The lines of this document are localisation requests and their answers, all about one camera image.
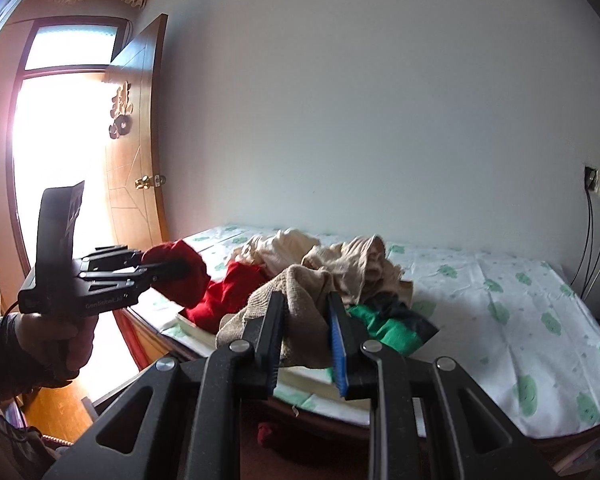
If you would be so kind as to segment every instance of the red cloth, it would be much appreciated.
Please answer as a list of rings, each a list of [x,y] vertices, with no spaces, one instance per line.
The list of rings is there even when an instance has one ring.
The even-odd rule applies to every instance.
[[[210,282],[205,297],[194,308],[186,308],[187,319],[202,330],[218,333],[224,314],[235,314],[246,306],[251,293],[269,278],[258,266],[231,262],[222,282]]]
[[[258,444],[265,449],[276,449],[285,440],[286,434],[280,424],[275,422],[258,423]]]
[[[206,273],[202,257],[183,240],[156,245],[142,255],[142,263],[159,264],[168,260],[183,259],[189,264],[189,273],[181,280],[157,282],[152,287],[168,300],[184,308],[197,305],[203,297],[211,278]]]

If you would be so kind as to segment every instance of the pile of clothes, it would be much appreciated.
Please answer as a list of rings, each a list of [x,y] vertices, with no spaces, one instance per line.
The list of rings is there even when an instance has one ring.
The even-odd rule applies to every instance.
[[[185,258],[192,269],[186,280],[157,284],[156,289],[184,307],[184,316],[221,346],[240,338],[249,319],[264,316],[274,291],[285,294],[288,313],[282,366],[327,368],[331,365],[327,295],[337,291],[350,316],[370,337],[403,355],[427,342],[438,330],[408,308],[413,283],[385,256],[382,238],[357,237],[322,246],[298,230],[272,237],[254,236],[228,259],[221,282],[212,282],[199,254],[182,240],[144,254],[143,262]]]

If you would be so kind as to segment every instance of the person's arm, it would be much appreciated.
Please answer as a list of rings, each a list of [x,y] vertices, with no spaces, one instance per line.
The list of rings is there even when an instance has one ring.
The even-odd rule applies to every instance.
[[[45,386],[68,384],[58,381],[45,367],[45,342],[68,340],[67,367],[78,371],[91,356],[97,317],[87,318],[78,330],[68,322],[37,314],[9,314],[0,317],[0,402]]]

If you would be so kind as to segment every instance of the green cloth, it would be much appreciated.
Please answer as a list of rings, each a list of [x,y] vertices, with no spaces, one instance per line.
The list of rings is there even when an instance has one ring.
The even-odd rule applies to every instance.
[[[398,319],[379,319],[377,310],[366,305],[353,305],[347,309],[351,317],[359,319],[373,339],[407,356],[422,346],[420,336]]]

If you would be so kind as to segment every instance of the green polka dot sheet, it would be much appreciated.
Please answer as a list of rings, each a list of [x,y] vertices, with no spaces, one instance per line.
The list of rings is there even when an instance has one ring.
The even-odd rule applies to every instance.
[[[278,229],[227,225],[185,241],[217,281],[236,247]],[[322,245],[351,239],[312,235]],[[565,436],[600,424],[600,327],[548,263],[387,240],[386,246],[389,259],[414,282],[412,309],[440,330],[411,357],[427,362],[453,357],[529,437]],[[183,320],[178,325],[178,307],[159,293],[147,291],[134,310],[199,354],[212,351]],[[324,370],[298,367],[280,376],[274,394],[300,409],[367,425],[368,410],[338,400],[330,382]],[[414,408],[424,436],[417,400]]]
[[[600,327],[546,262],[387,244],[412,309],[440,331],[411,357],[456,359],[533,438],[600,424]]]

